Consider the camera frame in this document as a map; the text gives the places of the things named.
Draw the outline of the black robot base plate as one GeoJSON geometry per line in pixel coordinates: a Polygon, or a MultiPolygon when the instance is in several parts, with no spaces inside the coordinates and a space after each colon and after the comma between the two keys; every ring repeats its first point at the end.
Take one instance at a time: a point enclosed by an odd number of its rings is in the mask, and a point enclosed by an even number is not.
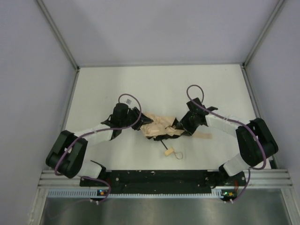
{"type": "Polygon", "coordinates": [[[208,194],[217,186],[246,184],[243,172],[229,177],[209,170],[111,170],[98,179],[111,186],[111,194],[208,194]]]}

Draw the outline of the beige and black folding umbrella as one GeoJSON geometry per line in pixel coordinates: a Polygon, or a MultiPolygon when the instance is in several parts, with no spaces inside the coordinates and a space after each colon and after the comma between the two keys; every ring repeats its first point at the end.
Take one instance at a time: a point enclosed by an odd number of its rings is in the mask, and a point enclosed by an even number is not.
{"type": "Polygon", "coordinates": [[[173,147],[168,148],[163,140],[177,139],[182,136],[191,136],[200,139],[212,139],[212,134],[194,131],[189,134],[183,128],[177,128],[179,121],[173,116],[157,116],[152,113],[146,112],[143,114],[141,126],[138,128],[143,135],[154,141],[159,141],[165,148],[164,155],[174,155],[178,160],[183,159],[183,153],[175,151],[173,147]]]}

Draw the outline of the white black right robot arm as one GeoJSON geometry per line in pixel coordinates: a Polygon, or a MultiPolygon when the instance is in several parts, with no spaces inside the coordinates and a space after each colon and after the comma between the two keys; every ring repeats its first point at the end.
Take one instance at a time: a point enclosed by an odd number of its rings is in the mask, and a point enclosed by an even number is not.
{"type": "Polygon", "coordinates": [[[246,169],[263,170],[269,157],[278,152],[278,145],[263,119],[241,120],[225,116],[216,107],[205,107],[198,98],[187,102],[187,106],[188,112],[176,124],[184,135],[192,136],[199,126],[207,126],[237,140],[239,152],[218,168],[213,184],[226,183],[246,169]]]}

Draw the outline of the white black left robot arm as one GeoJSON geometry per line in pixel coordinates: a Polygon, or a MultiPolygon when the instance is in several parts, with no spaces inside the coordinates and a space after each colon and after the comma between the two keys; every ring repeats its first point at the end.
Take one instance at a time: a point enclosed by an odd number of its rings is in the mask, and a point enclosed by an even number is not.
{"type": "Polygon", "coordinates": [[[141,126],[152,122],[153,120],[138,108],[129,108],[125,103],[117,103],[108,119],[95,127],[75,133],[62,131],[45,163],[56,175],[63,175],[69,179],[75,176],[97,179],[104,167],[86,156],[92,147],[115,139],[126,128],[140,130],[141,126]]]}

